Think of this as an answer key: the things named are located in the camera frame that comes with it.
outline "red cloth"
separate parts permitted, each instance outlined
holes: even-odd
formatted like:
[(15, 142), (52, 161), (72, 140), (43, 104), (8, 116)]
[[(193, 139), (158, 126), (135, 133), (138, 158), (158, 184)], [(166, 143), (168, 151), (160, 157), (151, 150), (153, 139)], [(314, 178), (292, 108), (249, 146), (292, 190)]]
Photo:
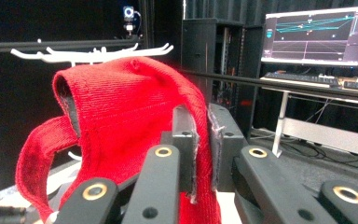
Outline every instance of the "red cloth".
[[(75, 188), (93, 177), (117, 184), (139, 173), (148, 149), (161, 132), (172, 129), (172, 110), (185, 105), (197, 123), (197, 203), (182, 194), (180, 223), (220, 223), (220, 210), (211, 190), (212, 155), (207, 112), (200, 91), (169, 66), (148, 58), (126, 58), (97, 65), (79, 65), (56, 74), (56, 98), (65, 116), (51, 119), (29, 135), (17, 165), (19, 192), (39, 211), (48, 207), (46, 184), (54, 152), (79, 144), (82, 165), (62, 204)], [(73, 97), (75, 106), (68, 99)], [(70, 114), (76, 113), (80, 134)]]

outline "monitor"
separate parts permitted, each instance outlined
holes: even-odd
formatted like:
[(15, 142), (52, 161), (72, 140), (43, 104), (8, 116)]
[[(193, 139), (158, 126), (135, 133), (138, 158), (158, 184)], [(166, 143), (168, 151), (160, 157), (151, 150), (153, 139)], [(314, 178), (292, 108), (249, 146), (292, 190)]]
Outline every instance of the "monitor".
[(261, 61), (358, 65), (358, 7), (267, 14)]

